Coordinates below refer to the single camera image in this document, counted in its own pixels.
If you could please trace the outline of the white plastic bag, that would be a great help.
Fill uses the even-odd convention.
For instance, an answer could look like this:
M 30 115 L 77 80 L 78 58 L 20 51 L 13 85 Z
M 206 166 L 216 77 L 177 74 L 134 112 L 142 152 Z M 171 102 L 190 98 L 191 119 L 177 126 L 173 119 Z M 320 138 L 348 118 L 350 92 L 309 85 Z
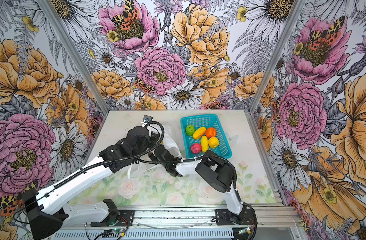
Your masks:
M 176 137 L 178 136 L 176 131 L 174 130 L 172 125 L 163 124 L 163 126 L 165 129 L 165 136 L 162 141 L 162 144 L 164 145 L 165 149 L 168 150 L 170 154 L 172 154 L 174 157 L 182 158 L 183 156 L 176 140 Z M 127 170 L 127 179 L 134 179 L 140 177 L 146 171 L 153 170 L 155 168 L 158 168 L 159 166 L 161 165 L 151 165 L 144 163 L 139 163 L 138 165 L 133 164 Z

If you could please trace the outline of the pink red toy fruit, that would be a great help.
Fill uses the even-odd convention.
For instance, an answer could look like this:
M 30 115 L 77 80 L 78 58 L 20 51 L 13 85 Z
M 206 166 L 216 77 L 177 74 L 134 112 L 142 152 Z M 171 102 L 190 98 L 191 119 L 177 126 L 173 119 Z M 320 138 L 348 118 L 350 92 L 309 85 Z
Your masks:
M 191 146 L 191 152 L 194 154 L 194 155 L 197 155 L 197 154 L 201 154 L 203 153 L 203 148 L 202 148 L 202 144 L 200 143 L 195 143 Z

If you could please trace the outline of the green toy apple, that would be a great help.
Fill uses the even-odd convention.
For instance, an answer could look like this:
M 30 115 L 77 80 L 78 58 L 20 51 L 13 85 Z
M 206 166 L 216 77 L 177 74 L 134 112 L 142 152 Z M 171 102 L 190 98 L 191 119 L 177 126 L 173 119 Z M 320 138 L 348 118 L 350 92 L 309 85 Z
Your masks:
M 185 128 L 185 132 L 186 132 L 186 135 L 187 136 L 192 136 L 194 133 L 195 133 L 196 129 L 193 125 L 188 125 L 186 128 Z

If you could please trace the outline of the yellow orange toy mango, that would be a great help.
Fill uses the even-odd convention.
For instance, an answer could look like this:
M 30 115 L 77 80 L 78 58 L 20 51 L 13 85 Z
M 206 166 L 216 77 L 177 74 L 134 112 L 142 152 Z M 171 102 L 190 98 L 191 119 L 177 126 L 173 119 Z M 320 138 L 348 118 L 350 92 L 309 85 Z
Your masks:
M 194 140 L 198 140 L 200 139 L 205 133 L 206 133 L 206 128 L 205 127 L 200 127 L 198 128 L 192 135 Z

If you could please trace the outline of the teal plastic basket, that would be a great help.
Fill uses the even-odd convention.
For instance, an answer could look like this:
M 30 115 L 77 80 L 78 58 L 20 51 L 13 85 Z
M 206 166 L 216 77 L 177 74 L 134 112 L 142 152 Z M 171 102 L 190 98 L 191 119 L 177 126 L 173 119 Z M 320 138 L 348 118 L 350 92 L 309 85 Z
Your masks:
M 199 157 L 206 151 L 231 158 L 231 147 L 217 115 L 183 117 L 180 123 L 187 158 Z

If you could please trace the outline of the yellow toy pepper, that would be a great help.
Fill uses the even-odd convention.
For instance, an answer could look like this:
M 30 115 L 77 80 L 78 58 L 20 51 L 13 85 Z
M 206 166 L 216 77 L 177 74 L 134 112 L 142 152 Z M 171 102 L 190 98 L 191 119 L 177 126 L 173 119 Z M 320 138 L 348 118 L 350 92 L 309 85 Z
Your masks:
M 215 149 L 219 146 L 220 142 L 217 137 L 211 137 L 208 139 L 208 144 L 211 149 Z

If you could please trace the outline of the orange toy fruit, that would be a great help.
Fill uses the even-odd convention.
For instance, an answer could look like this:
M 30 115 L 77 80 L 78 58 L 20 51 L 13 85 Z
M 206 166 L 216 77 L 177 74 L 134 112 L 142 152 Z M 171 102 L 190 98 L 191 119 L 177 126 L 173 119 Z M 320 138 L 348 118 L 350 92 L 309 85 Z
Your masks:
M 208 139 L 217 136 L 217 130 L 215 128 L 207 128 L 205 135 Z

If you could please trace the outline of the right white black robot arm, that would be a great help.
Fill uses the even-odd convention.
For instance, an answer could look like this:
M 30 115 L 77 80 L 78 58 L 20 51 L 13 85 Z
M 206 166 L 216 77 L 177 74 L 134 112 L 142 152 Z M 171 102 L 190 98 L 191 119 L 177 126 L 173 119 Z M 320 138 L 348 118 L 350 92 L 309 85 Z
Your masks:
M 244 204 L 236 188 L 236 169 L 227 159 L 207 150 L 202 156 L 184 160 L 174 157 L 163 145 L 149 153 L 148 157 L 155 165 L 164 166 L 173 177 L 201 177 L 211 188 L 220 192 L 226 202 L 226 214 L 219 216 L 220 219 L 234 225 L 242 223 Z

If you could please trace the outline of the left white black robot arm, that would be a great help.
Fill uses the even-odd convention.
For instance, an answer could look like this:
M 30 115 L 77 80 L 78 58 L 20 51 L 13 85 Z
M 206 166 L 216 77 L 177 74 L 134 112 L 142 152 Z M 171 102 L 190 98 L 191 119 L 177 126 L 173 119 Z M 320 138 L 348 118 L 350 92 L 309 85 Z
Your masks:
M 161 123 L 143 123 L 60 182 L 38 192 L 29 190 L 23 193 L 23 210 L 27 214 L 33 238 L 42 240 L 62 227 L 79 223 L 97 223 L 103 227 L 115 225 L 120 214 L 112 200 L 80 207 L 68 206 L 69 200 L 96 182 L 138 162 L 142 156 L 156 149 L 164 136 L 165 129 Z

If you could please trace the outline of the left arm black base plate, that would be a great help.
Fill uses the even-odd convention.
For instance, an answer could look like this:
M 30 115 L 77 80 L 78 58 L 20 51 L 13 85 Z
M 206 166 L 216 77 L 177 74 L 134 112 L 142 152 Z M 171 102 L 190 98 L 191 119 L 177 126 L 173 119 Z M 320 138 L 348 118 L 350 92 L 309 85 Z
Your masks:
M 91 222 L 91 227 L 131 227 L 135 217 L 134 210 L 119 210 L 112 212 L 100 223 Z

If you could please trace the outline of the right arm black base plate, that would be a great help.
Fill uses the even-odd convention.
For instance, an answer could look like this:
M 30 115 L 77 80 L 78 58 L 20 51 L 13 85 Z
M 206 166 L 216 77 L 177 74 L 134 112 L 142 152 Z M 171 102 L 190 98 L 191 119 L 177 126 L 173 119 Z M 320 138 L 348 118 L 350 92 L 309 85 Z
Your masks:
M 254 226 L 257 224 L 251 209 L 242 209 L 240 214 L 234 214 L 227 209 L 216 209 L 215 214 L 212 222 L 217 226 Z

